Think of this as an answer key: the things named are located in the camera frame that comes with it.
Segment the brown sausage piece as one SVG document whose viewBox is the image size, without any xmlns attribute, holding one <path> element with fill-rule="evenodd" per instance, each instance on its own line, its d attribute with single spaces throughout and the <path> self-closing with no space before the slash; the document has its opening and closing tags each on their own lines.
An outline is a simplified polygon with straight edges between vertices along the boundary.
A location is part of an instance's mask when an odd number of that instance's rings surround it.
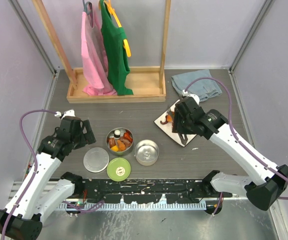
<svg viewBox="0 0 288 240">
<path fill-rule="evenodd" d="M 109 148 L 111 149 L 112 147 L 116 146 L 116 140 L 114 137 L 110 137 L 108 139 L 108 144 L 109 144 Z"/>
</svg>

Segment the round steel lid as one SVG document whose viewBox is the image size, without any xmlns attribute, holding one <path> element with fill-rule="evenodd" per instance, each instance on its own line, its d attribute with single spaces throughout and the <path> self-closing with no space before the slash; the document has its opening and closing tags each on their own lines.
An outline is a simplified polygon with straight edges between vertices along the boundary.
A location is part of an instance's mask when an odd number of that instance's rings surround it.
<svg viewBox="0 0 288 240">
<path fill-rule="evenodd" d="M 83 158 L 83 165 L 91 173 L 104 171 L 109 164 L 108 152 L 99 147 L 94 147 L 87 151 Z"/>
</svg>

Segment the yellow food piece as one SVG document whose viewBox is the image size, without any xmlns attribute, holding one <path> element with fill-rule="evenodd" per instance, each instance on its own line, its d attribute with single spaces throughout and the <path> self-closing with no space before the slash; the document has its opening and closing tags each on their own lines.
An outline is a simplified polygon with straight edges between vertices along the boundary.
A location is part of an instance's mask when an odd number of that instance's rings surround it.
<svg viewBox="0 0 288 240">
<path fill-rule="evenodd" d="M 111 147 L 110 149 L 111 149 L 112 151 L 114 151 L 114 152 L 118 152 L 118 151 L 119 151 L 119 148 L 118 148 L 117 145 Z"/>
</svg>

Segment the large round steel tin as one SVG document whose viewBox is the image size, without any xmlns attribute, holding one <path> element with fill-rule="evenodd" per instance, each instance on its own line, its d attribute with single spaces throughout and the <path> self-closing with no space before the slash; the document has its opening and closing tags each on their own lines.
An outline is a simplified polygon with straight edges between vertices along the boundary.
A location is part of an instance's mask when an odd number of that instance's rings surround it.
<svg viewBox="0 0 288 240">
<path fill-rule="evenodd" d="M 114 137 L 114 131 L 115 131 L 116 129 L 119 129 L 119 130 L 121 131 L 121 137 L 123 137 L 123 134 L 124 134 L 125 132 L 129 132 L 130 135 L 131 135 L 132 138 L 133 138 L 132 146 L 129 147 L 129 148 L 127 148 L 127 150 L 125 150 L 125 151 L 122 151 L 122 152 L 114 152 L 114 151 L 112 151 L 112 150 L 109 148 L 108 139 Z M 119 128 L 117 127 L 117 128 L 114 128 L 113 130 L 111 130 L 111 131 L 108 133 L 108 135 L 107 135 L 107 137 L 106 137 L 106 144 L 107 144 L 107 147 L 108 147 L 109 151 L 110 151 L 112 154 L 114 154 L 114 155 L 116 155 L 116 156 L 125 156 L 125 155 L 128 155 L 129 153 L 132 152 L 132 149 L 133 149 L 133 147 L 134 147 L 134 137 L 133 137 L 132 132 L 131 132 L 129 129 L 124 128 L 124 127 L 119 127 Z"/>
</svg>

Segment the orange food piece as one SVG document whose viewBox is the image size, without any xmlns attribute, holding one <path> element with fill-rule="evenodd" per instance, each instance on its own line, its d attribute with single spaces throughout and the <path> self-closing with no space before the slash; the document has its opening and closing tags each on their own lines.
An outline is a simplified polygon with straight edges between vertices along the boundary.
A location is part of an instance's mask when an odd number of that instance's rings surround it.
<svg viewBox="0 0 288 240">
<path fill-rule="evenodd" d="M 127 146 L 121 140 L 117 140 L 117 146 L 118 146 L 118 151 L 119 152 L 123 152 L 123 151 L 127 150 Z"/>
</svg>

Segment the red food piece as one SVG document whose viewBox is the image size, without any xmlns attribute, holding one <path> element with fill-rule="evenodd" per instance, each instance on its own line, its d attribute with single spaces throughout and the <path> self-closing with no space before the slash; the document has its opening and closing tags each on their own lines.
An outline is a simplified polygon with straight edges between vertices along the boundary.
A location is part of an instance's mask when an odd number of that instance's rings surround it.
<svg viewBox="0 0 288 240">
<path fill-rule="evenodd" d="M 123 137 L 126 138 L 128 141 L 133 142 L 133 138 L 132 138 L 132 136 L 130 135 L 129 132 L 126 131 L 126 132 L 123 134 Z"/>
</svg>

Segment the brown meat chunk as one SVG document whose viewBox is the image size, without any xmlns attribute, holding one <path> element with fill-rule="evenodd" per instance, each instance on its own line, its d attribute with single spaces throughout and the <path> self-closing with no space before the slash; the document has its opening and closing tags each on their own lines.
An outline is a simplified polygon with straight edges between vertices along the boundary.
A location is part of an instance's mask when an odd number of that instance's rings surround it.
<svg viewBox="0 0 288 240">
<path fill-rule="evenodd" d="M 129 141 L 127 138 L 121 137 L 120 140 L 125 144 L 125 146 L 126 146 L 127 148 L 129 148 L 129 147 L 132 146 L 132 142 Z"/>
</svg>

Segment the green round lid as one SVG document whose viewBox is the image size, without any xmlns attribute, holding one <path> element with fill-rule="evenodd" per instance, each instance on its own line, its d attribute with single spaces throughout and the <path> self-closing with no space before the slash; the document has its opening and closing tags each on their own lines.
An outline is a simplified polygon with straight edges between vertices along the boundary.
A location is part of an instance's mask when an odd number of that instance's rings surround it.
<svg viewBox="0 0 288 240">
<path fill-rule="evenodd" d="M 131 165 L 128 160 L 117 157 L 111 160 L 107 166 L 108 177 L 116 182 L 126 180 L 131 173 Z"/>
</svg>

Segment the small steel bowl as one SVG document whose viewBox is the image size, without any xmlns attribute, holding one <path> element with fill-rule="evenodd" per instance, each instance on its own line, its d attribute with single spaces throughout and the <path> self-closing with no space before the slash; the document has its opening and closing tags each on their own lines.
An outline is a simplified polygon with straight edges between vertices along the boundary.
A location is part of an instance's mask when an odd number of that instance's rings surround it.
<svg viewBox="0 0 288 240">
<path fill-rule="evenodd" d="M 149 139 L 141 140 L 135 147 L 135 158 L 143 166 L 153 165 L 159 156 L 159 147 Z"/>
</svg>

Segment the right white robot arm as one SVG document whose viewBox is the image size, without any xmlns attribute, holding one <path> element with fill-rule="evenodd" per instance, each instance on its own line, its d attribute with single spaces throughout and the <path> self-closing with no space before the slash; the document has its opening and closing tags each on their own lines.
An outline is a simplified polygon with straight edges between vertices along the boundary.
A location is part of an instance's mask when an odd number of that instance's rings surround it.
<svg viewBox="0 0 288 240">
<path fill-rule="evenodd" d="M 173 131 L 204 137 L 223 149 L 247 173 L 238 176 L 211 171 L 202 180 L 205 195 L 236 194 L 267 211 L 286 190 L 288 166 L 278 166 L 265 158 L 230 127 L 228 119 L 219 111 L 204 112 L 195 97 L 185 96 L 175 103 Z"/>
</svg>

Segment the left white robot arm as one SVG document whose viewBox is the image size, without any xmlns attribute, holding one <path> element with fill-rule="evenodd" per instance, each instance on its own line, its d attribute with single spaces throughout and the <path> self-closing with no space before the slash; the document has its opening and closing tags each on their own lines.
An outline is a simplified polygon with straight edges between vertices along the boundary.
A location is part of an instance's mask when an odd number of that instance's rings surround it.
<svg viewBox="0 0 288 240">
<path fill-rule="evenodd" d="M 90 122 L 65 116 L 54 133 L 45 137 L 34 164 L 11 201 L 0 209 L 1 238 L 35 240 L 49 215 L 66 198 L 79 198 L 84 192 L 81 176 L 66 172 L 57 185 L 41 196 L 49 179 L 73 150 L 96 142 Z"/>
</svg>

